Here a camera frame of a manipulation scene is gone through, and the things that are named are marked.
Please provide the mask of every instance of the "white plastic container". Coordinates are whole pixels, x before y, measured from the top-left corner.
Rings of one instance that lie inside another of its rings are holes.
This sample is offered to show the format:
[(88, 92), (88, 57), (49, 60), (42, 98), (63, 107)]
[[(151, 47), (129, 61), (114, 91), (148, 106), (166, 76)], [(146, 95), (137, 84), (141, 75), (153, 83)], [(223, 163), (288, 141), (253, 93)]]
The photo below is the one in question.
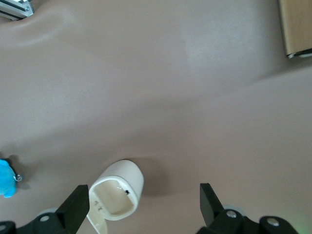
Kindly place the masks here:
[(138, 206), (144, 177), (139, 167), (129, 160), (109, 166), (89, 190), (90, 210), (87, 215), (98, 234), (107, 234), (105, 220), (120, 220)]

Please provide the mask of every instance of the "beige table surface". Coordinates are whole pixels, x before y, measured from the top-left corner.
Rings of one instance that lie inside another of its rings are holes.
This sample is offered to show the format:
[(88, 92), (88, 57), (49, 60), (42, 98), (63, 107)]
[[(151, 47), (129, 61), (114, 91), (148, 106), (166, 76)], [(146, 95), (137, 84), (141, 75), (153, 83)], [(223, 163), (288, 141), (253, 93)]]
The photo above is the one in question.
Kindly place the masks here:
[(0, 152), (25, 175), (0, 220), (24, 225), (131, 158), (145, 187), (110, 234), (195, 234), (203, 182), (312, 233), (312, 60), (285, 57), (276, 1), (32, 3), (0, 21)]

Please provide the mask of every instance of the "blue plush toy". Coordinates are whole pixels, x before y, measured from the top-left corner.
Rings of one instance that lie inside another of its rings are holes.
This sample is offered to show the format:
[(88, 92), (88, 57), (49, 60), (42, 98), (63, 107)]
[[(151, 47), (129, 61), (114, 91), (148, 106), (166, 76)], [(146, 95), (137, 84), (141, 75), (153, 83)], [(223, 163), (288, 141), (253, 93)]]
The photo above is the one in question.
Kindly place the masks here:
[(15, 193), (15, 173), (9, 163), (0, 159), (0, 195), (9, 198)]

